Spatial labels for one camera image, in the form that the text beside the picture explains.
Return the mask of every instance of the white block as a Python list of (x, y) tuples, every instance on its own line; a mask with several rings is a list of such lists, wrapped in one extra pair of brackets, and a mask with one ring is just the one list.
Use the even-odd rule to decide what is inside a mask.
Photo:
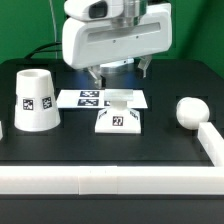
[(78, 194), (78, 168), (1, 166), (0, 194)]
[(79, 194), (117, 194), (116, 167), (80, 167)]
[(2, 122), (0, 121), (0, 141), (3, 138)]
[(120, 167), (118, 194), (224, 194), (224, 168)]
[(224, 140), (210, 122), (200, 123), (198, 139), (214, 166), (224, 166)]

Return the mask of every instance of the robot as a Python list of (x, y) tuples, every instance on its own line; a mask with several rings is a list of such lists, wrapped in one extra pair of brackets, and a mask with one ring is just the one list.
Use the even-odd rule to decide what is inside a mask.
[[(74, 69), (87, 68), (99, 89), (103, 76), (101, 64), (139, 57), (137, 70), (146, 77), (151, 55), (167, 51), (172, 43), (171, 4), (167, 2), (67, 0), (64, 10), (69, 16), (63, 27), (64, 61)], [(126, 106), (132, 93), (108, 90), (105, 95), (112, 106), (99, 112), (95, 131), (140, 133), (139, 113)]]

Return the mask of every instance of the small white object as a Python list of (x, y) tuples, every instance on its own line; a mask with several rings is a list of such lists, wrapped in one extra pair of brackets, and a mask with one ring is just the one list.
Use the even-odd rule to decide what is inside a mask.
[(23, 131), (45, 131), (60, 123), (51, 73), (29, 69), (17, 73), (15, 126)]
[(117, 194), (116, 167), (80, 167), (79, 194)]
[(176, 115), (177, 120), (183, 127), (196, 130), (201, 122), (208, 121), (210, 112), (204, 101), (186, 97), (177, 104)]
[(0, 121), (0, 141), (3, 138), (2, 122)]
[(127, 108), (127, 101), (133, 100), (133, 90), (105, 90), (104, 98), (110, 107), (98, 112), (96, 133), (141, 133), (140, 114)]
[(200, 123), (198, 139), (214, 166), (224, 166), (224, 139), (210, 122)]

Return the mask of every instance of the black tabletop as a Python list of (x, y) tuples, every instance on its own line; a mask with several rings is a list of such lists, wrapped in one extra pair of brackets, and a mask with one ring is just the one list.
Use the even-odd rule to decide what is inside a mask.
[[(223, 135), (224, 80), (205, 64), (153, 60), (145, 79), (136, 77), (134, 70), (106, 78), (106, 88), (143, 90), (149, 108), (138, 109), (142, 126), (139, 135), (96, 134), (97, 109), (60, 109), (61, 124), (49, 131), (29, 133), (16, 129), (16, 73), (28, 68), (51, 71), (56, 96), (61, 89), (95, 89), (86, 71), (75, 71), (62, 60), (14, 59), (1, 64), (0, 120), (4, 138), (0, 142), (0, 165), (212, 166), (197, 131), (180, 127), (176, 119), (178, 101), (198, 97), (207, 103), (209, 121)], [(17, 219), (30, 223), (33, 218), (36, 223), (224, 220), (222, 196), (1, 196), (0, 207), (6, 211), (0, 210), (1, 223), (15, 223)]]

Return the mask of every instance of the cable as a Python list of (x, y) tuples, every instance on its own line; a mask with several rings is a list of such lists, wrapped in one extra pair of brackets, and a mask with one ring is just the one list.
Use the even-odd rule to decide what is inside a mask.
[[(33, 57), (33, 55), (35, 55), (37, 53), (47, 52), (47, 51), (42, 51), (43, 49), (53, 47), (53, 46), (58, 46), (58, 45), (61, 45), (61, 44), (62, 44), (61, 42), (54, 42), (54, 43), (49, 43), (49, 44), (42, 45), (42, 46), (36, 48), (35, 50), (33, 50), (28, 55), (26, 55), (24, 58), (25, 59), (31, 59)], [(48, 51), (48, 52), (56, 52), (57, 53), (58, 51), (61, 51), (61, 50), (51, 50), (51, 51)]]
[(57, 25), (56, 25), (54, 6), (53, 6), (53, 3), (52, 3), (52, 0), (49, 0), (49, 4), (50, 4), (50, 8), (51, 8), (51, 15), (52, 15), (52, 21), (53, 21), (53, 27), (54, 27), (54, 41), (57, 42), (58, 41), (58, 38), (57, 38)]

